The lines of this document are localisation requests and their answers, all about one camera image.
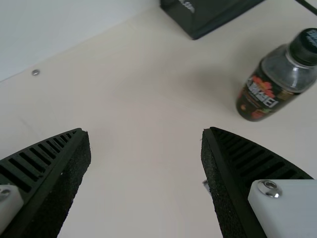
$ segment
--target metal screw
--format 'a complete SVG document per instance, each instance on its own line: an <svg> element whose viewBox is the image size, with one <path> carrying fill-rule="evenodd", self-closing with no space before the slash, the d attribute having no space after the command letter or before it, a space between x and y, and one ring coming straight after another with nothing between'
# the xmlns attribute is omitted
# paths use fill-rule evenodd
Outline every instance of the metal screw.
<svg viewBox="0 0 317 238"><path fill-rule="evenodd" d="M276 189L277 185L271 181L265 181L264 185L269 189Z"/></svg>
<svg viewBox="0 0 317 238"><path fill-rule="evenodd" d="M35 69L35 70L32 71L32 75L33 76L37 76L39 74L40 74L40 71L38 69Z"/></svg>
<svg viewBox="0 0 317 238"><path fill-rule="evenodd" d="M4 189L0 192L0 202L4 201L9 195L11 191L9 189Z"/></svg>
<svg viewBox="0 0 317 238"><path fill-rule="evenodd" d="M258 189L261 193L269 197L279 198L282 195L282 189L273 181L261 180L258 182Z"/></svg>

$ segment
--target clear plastic bottle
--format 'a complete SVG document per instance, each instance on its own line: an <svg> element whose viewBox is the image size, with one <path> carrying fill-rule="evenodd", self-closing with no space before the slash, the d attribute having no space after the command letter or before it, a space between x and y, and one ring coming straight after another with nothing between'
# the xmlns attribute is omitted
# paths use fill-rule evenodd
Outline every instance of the clear plastic bottle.
<svg viewBox="0 0 317 238"><path fill-rule="evenodd" d="M317 79L317 29L300 32L290 44L273 50L247 80L237 110L260 121L310 88Z"/></svg>

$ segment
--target table surface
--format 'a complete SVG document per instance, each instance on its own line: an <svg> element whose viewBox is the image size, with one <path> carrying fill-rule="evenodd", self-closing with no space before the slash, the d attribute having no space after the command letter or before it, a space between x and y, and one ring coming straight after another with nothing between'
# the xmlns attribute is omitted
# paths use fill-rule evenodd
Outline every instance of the table surface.
<svg viewBox="0 0 317 238"><path fill-rule="evenodd" d="M235 110L259 60L316 23L295 1L267 0L192 41L151 9L0 83L1 157L81 127L92 163L59 238L220 238L202 185L204 128L250 139L317 177L317 86L261 122Z"/></svg>

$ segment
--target black bag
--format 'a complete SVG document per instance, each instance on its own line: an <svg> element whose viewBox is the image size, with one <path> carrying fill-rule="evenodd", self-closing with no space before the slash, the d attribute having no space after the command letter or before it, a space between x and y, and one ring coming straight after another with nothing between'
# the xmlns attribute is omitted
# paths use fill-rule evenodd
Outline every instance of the black bag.
<svg viewBox="0 0 317 238"><path fill-rule="evenodd" d="M161 8L196 40L264 0L161 0Z"/></svg>

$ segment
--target black bottle cap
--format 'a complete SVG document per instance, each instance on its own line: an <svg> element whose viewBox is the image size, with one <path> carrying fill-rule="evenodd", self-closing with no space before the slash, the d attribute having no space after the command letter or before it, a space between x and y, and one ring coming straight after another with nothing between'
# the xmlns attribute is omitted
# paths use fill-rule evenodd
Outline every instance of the black bottle cap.
<svg viewBox="0 0 317 238"><path fill-rule="evenodd" d="M290 55L305 66L317 65L317 29L308 28L299 33L291 42Z"/></svg>

